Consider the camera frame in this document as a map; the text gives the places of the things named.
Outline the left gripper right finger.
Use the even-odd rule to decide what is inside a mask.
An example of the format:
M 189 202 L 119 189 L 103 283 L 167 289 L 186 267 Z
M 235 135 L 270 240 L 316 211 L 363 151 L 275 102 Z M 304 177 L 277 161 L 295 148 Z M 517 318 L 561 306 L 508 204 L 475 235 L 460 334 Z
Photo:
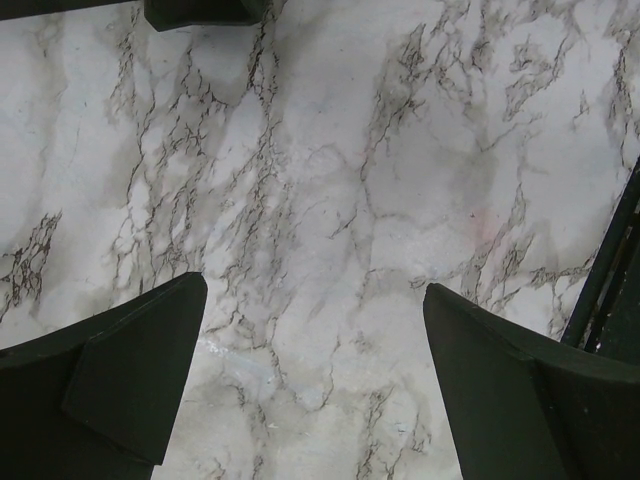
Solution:
M 424 323 L 465 479 L 636 479 L 639 368 L 431 283 Z

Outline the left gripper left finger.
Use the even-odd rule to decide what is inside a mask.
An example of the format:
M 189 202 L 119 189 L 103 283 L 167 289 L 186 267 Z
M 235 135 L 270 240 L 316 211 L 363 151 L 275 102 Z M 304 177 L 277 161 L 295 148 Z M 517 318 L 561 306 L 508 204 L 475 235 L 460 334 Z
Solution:
M 149 479 L 164 461 L 207 285 L 179 277 L 1 352 L 4 479 Z

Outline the black compartment box with lid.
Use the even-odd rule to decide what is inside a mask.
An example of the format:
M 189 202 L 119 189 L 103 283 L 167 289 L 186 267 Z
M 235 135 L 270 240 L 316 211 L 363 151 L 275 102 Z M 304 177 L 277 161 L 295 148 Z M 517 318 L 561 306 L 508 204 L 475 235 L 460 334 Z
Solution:
M 1 0 L 1 19 L 64 13 L 127 0 Z M 253 25 L 267 7 L 263 0 L 144 0 L 147 22 L 159 32 L 191 25 Z

